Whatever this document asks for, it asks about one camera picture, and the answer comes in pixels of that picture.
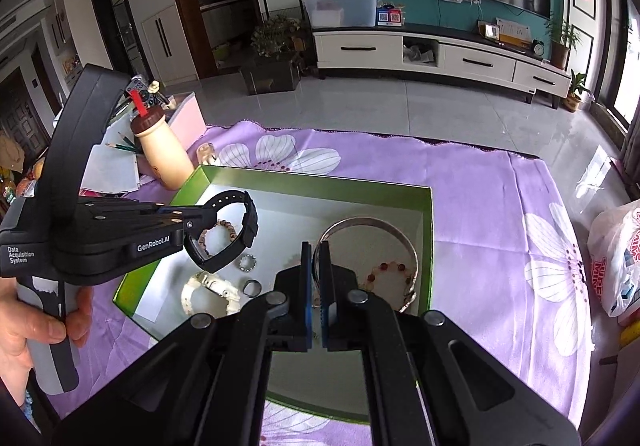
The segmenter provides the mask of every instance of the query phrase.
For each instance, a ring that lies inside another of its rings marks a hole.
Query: plastic bag
[[[593,288],[605,312],[617,317],[631,303],[640,279],[640,201],[600,213],[587,247]]]

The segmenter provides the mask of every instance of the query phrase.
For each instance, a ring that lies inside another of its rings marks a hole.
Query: purple tablecloth
[[[194,148],[202,142],[212,142],[225,165],[433,188],[433,308],[578,426],[590,369],[589,302],[574,230],[542,160],[409,137],[267,131],[249,121],[211,127]],[[156,181],[131,197],[167,203],[172,195]],[[117,284],[96,288],[80,385],[51,397],[62,416],[148,348],[146,334],[111,303]],[[274,403],[262,432],[270,445],[370,444],[368,427]]]

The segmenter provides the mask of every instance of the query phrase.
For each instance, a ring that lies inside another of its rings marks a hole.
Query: pencil
[[[136,150],[135,148],[132,148],[130,146],[123,146],[122,144],[108,143],[107,146],[109,148],[116,148],[116,150],[123,150],[123,151],[130,151],[132,153],[138,153],[138,150]]]
[[[122,139],[124,140],[124,142],[126,142],[129,146],[132,146],[133,148],[136,147],[136,145],[131,142],[131,139],[129,139],[129,137],[127,137],[126,135],[123,135],[120,132],[118,132],[118,135],[120,135],[122,137]]]

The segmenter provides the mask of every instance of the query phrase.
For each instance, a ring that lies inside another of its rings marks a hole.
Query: potted plant
[[[584,82],[587,79],[587,74],[576,74],[574,71],[571,71],[571,85],[569,86],[569,94],[562,101],[567,110],[575,112],[578,109],[578,105],[580,105],[580,96],[579,93],[589,92],[589,90]]]
[[[581,43],[580,34],[564,18],[554,16],[546,22],[546,31],[551,37],[551,64],[564,70],[571,49]]]
[[[251,44],[256,57],[241,69],[250,95],[296,89],[300,82],[300,57],[295,39],[300,23],[296,18],[275,15],[255,28]]]

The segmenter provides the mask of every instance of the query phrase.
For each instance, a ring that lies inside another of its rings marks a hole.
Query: drawer
[[[569,76],[561,76],[535,64],[518,61],[513,82],[531,90],[543,90],[553,95],[566,97],[571,79]]]
[[[318,61],[342,68],[394,68],[402,63],[402,36],[338,34],[316,36]]]
[[[453,45],[447,45],[444,56],[444,68],[447,74],[477,80],[491,77],[511,82],[515,65],[516,61],[511,58]]]

